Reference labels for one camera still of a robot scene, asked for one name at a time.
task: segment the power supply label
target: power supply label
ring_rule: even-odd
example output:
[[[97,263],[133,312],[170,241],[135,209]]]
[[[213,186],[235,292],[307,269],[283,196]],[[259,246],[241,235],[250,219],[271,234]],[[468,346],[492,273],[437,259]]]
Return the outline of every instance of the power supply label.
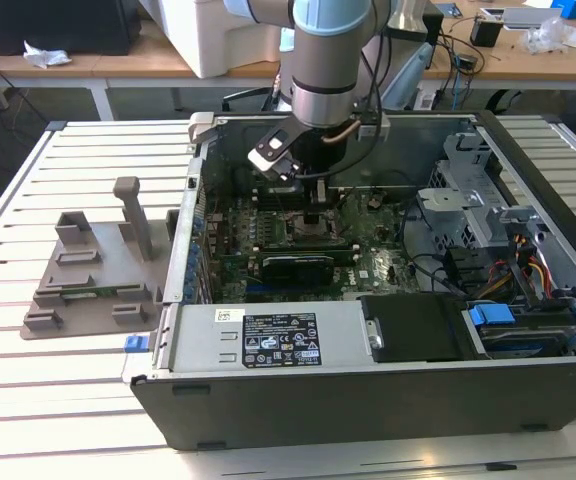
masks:
[[[242,338],[247,368],[321,365],[314,313],[245,315]]]

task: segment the slotted metal table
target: slotted metal table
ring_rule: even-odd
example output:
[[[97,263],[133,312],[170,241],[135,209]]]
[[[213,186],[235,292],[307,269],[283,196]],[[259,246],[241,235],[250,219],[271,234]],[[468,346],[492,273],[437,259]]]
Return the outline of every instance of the slotted metal table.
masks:
[[[576,213],[576,137],[538,117],[502,122]],[[44,133],[0,199],[0,478],[576,478],[576,421],[560,432],[179,453],[122,382],[125,335],[22,340],[59,213],[121,220],[112,186],[135,175],[147,217],[165,218],[185,187],[187,128],[185,121],[69,123]],[[366,421],[378,419],[366,411]],[[517,469],[489,471],[499,462]]]

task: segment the yellow wire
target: yellow wire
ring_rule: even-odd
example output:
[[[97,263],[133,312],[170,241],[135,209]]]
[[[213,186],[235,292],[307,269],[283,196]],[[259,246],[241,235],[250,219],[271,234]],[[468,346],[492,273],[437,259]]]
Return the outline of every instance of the yellow wire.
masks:
[[[528,265],[539,272],[539,277],[541,278],[541,288],[543,289],[544,293],[546,293],[546,277],[544,276],[543,270],[536,263],[529,263]]]
[[[483,293],[481,293],[479,295],[479,297],[477,298],[483,298],[486,295],[488,295],[489,293],[494,292],[495,290],[497,290],[499,287],[501,287],[502,285],[504,285],[506,282],[508,282],[508,280],[510,280],[512,278],[512,273],[509,273],[508,275],[506,275],[505,277],[503,277],[501,280],[498,280],[497,283],[495,283],[494,285],[492,285],[490,288],[484,290]]]

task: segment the floor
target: floor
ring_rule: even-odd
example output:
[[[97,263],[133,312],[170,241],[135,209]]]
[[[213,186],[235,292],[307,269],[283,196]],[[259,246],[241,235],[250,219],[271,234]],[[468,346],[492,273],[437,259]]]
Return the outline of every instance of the floor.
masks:
[[[176,112],[168,89],[117,89],[111,92],[112,103],[121,120],[188,118],[195,111],[221,108],[221,98],[234,89],[185,89],[184,110]],[[87,90],[37,89],[24,90],[32,104],[51,120],[97,120],[97,113]],[[481,109],[492,91],[475,91],[465,102],[466,110]],[[513,92],[501,100],[507,105]],[[254,112],[263,99],[237,101],[232,108],[238,112]],[[452,99],[444,98],[438,109],[450,109]],[[515,98],[508,114],[552,114],[558,116],[576,133],[576,92],[533,91]],[[19,95],[10,99],[10,107],[0,112],[0,195],[26,159],[44,129],[43,122],[21,102]]]

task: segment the circuit board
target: circuit board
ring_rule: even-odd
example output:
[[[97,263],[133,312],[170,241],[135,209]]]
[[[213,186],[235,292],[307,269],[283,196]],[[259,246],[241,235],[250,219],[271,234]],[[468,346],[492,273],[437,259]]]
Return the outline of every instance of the circuit board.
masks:
[[[380,203],[374,193],[353,192],[343,206],[314,219],[297,210],[257,207],[238,199],[208,219],[216,302],[353,300],[420,290],[396,240],[397,205]],[[265,278],[270,262],[315,259],[330,264],[325,281],[319,281],[325,268],[319,264],[292,283],[269,284]]]

